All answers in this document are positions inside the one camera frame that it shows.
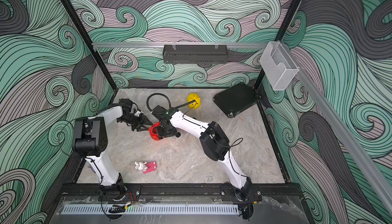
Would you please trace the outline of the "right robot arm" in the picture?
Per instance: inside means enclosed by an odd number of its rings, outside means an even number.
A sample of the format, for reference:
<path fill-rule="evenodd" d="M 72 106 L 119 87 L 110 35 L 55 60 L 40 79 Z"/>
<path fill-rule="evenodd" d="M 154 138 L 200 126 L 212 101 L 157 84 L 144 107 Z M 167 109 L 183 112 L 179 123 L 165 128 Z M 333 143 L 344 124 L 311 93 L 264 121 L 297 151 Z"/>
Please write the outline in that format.
<path fill-rule="evenodd" d="M 213 161 L 221 164 L 234 187 L 236 198 L 245 201 L 251 188 L 251 178 L 246 176 L 231 153 L 230 140 L 217 122 L 204 123 L 191 118 L 178 108 L 165 109 L 156 106 L 150 110 L 158 120 L 159 126 L 150 129 L 156 134 L 152 137 L 158 140 L 178 136 L 181 129 L 200 140 L 203 152 Z"/>

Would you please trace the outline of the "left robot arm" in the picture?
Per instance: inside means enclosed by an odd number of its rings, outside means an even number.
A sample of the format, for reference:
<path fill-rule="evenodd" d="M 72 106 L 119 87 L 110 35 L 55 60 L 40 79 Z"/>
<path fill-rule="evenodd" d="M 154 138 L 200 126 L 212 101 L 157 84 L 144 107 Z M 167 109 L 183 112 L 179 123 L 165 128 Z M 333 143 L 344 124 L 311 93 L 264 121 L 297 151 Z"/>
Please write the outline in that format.
<path fill-rule="evenodd" d="M 122 176 L 105 152 L 108 146 L 106 127 L 113 122 L 125 123 L 137 132 L 147 131 L 153 125 L 133 101 L 120 99 L 96 115 L 76 119 L 71 147 L 89 163 L 102 192 L 118 192 L 123 196 L 127 189 Z"/>

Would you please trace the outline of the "red piggy bank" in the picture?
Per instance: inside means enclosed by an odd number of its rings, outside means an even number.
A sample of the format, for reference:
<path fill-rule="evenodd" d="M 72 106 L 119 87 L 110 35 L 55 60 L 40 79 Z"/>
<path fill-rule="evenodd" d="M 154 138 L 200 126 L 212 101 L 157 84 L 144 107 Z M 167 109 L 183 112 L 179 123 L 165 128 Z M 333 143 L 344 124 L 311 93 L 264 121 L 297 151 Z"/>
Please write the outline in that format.
<path fill-rule="evenodd" d="M 159 122 L 155 123 L 153 126 L 151 126 L 148 131 L 150 133 L 150 136 L 153 140 L 159 141 L 164 139 L 162 135 L 159 134 L 158 129 L 161 128 L 161 125 Z"/>

